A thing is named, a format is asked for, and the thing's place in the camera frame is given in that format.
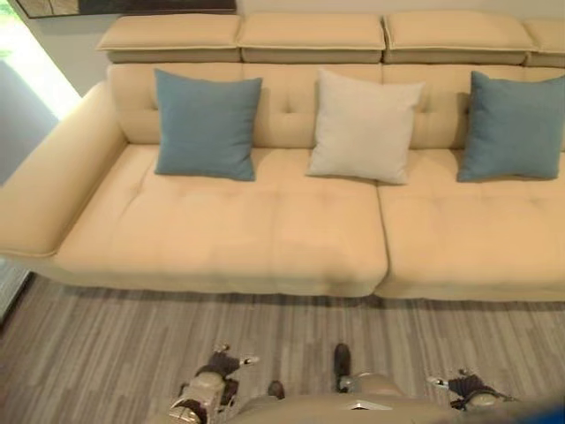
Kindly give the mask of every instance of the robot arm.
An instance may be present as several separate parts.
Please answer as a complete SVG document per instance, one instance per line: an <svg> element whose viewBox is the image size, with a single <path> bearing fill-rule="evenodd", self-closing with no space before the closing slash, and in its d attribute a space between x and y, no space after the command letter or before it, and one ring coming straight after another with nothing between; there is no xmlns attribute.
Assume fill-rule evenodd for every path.
<svg viewBox="0 0 565 424"><path fill-rule="evenodd" d="M452 391L460 397L450 403L454 409L460 411L476 410L503 402L517 401L514 397L504 395L487 386L476 374L460 369L459 375L461 377L451 380L436 377L428 377L427 379L434 386Z"/></svg>
<svg viewBox="0 0 565 424"><path fill-rule="evenodd" d="M242 366L256 364L256 357L231 358L226 344L215 351L208 363L201 367L189 383L181 386L178 399L169 410L169 416L189 424L214 424L217 415L233 406L239 382L229 378Z"/></svg>

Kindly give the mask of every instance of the beige sofa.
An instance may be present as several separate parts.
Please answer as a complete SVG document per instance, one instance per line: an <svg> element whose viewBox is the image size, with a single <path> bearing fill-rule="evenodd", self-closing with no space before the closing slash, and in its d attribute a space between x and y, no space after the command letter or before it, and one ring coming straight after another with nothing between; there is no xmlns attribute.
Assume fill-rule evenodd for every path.
<svg viewBox="0 0 565 424"><path fill-rule="evenodd" d="M454 25L439 25L447 20ZM119 19L100 45L116 62L107 80L2 188L0 253L66 284L120 289L564 300L565 154L556 180L456 182L470 72L562 75L556 27L565 24L471 11L382 22L269 13L245 22ZM407 185L305 175L320 66L426 83ZM155 68L263 78L255 182L154 174Z"/></svg>

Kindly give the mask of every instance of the wall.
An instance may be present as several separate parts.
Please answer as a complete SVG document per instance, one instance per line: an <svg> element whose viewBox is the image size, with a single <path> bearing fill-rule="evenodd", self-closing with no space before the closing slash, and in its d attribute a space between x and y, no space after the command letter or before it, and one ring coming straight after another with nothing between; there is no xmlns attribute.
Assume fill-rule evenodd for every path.
<svg viewBox="0 0 565 424"><path fill-rule="evenodd" d="M8 2L80 95L104 78L109 62L94 47L117 15L29 19L16 0Z"/></svg>
<svg viewBox="0 0 565 424"><path fill-rule="evenodd" d="M4 61L0 61L0 91L1 185L57 124L57 118Z"/></svg>
<svg viewBox="0 0 565 424"><path fill-rule="evenodd" d="M16 0L9 2L81 95L104 78L108 61L102 53L94 51L94 46L116 15L28 19ZM519 18L565 18L563 0L237 0L237 4L243 14L254 11L387 13L416 9L474 9L501 11Z"/></svg>
<svg viewBox="0 0 565 424"><path fill-rule="evenodd" d="M500 11L517 16L565 17L563 0L237 0L241 13L254 11L391 11L422 9L473 9Z"/></svg>

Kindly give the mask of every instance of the white pillow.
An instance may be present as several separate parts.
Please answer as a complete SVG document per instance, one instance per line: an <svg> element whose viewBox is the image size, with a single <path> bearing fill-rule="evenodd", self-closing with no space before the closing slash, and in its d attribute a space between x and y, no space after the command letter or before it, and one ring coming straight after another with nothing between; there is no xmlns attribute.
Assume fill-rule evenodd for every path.
<svg viewBox="0 0 565 424"><path fill-rule="evenodd" d="M406 184L414 110L424 83L375 84L320 69L316 147L308 175Z"/></svg>

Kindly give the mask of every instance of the gray floor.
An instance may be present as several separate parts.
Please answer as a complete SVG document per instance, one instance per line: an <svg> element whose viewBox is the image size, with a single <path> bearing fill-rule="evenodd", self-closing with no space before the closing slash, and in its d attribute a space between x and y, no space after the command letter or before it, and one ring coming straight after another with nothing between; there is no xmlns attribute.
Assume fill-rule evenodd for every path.
<svg viewBox="0 0 565 424"><path fill-rule="evenodd" d="M27 270L0 257L0 323L27 277Z"/></svg>
<svg viewBox="0 0 565 424"><path fill-rule="evenodd" d="M289 395L331 388L331 353L446 404L427 375L479 372L536 398L565 386L565 304L292 298L92 290L39 277L0 344L0 422L139 423L166 409L218 345L255 353L240 398L282 380Z"/></svg>

